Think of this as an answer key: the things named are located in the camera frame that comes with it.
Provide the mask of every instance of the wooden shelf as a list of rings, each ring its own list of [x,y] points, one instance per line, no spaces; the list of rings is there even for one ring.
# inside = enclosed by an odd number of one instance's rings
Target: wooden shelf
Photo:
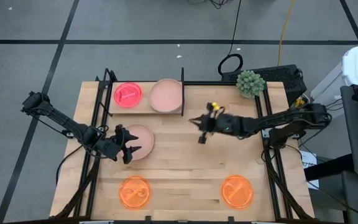
[[[149,104],[149,93],[156,82],[134,82],[142,89],[142,99],[140,103],[132,108],[122,108],[114,100],[114,92],[123,82],[114,82],[112,84],[112,97],[109,112],[112,114],[181,114],[181,107],[169,113],[161,113],[154,110]]]

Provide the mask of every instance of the table leg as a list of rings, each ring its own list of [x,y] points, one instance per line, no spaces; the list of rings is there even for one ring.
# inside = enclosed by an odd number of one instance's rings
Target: table leg
[[[342,171],[354,171],[352,154],[320,163],[304,169],[306,180],[316,180],[330,175],[340,174]]]

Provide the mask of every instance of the succulent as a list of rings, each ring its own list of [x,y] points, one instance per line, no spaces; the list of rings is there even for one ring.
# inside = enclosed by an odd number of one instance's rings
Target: succulent
[[[243,71],[237,76],[237,89],[245,98],[253,98],[259,96],[259,93],[264,89],[265,80],[254,71]]]

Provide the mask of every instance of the red plate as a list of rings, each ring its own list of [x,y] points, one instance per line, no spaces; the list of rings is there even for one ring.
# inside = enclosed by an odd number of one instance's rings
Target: red plate
[[[142,99],[142,89],[136,83],[123,83],[114,92],[114,100],[122,108],[136,106]]]

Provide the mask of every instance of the wooden tabletop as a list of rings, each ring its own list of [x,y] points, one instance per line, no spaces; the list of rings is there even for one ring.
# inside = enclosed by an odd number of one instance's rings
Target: wooden tabletop
[[[273,113],[288,108],[282,83],[267,83]],[[74,120],[90,124],[98,83],[83,82]],[[274,221],[273,206],[266,166],[260,159],[260,134],[244,140],[215,134],[205,145],[198,144],[200,132],[188,119],[206,112],[207,102],[218,102],[228,113],[257,117],[255,100],[245,99],[234,86],[185,86],[184,117],[179,114],[115,114],[108,118],[108,136],[117,124],[144,124],[155,134],[153,151],[144,159],[124,165],[103,159],[93,204],[92,219],[153,220]],[[298,148],[295,140],[288,145]],[[68,140],[66,155],[79,146]],[[64,163],[51,215],[57,214],[78,188],[85,151],[80,150]],[[300,155],[294,149],[282,149],[282,161],[289,191],[305,212],[314,216]],[[247,178],[254,189],[254,200],[245,210],[229,208],[220,197],[222,181],[229,175]],[[125,209],[119,202],[122,181],[131,175],[141,175],[150,182],[152,196],[142,210]],[[282,195],[277,188],[281,216],[285,217]],[[85,214],[88,192],[83,196],[81,214]]]

